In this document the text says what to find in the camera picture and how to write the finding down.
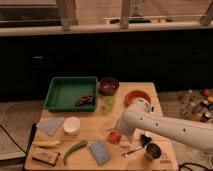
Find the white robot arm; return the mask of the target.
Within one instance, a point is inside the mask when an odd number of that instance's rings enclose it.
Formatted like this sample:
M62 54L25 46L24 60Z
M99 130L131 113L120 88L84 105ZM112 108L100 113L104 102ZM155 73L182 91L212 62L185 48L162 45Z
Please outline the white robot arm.
M154 115L143 98L136 98L123 111L115 129L129 141L135 130L141 129L213 153L213 124Z

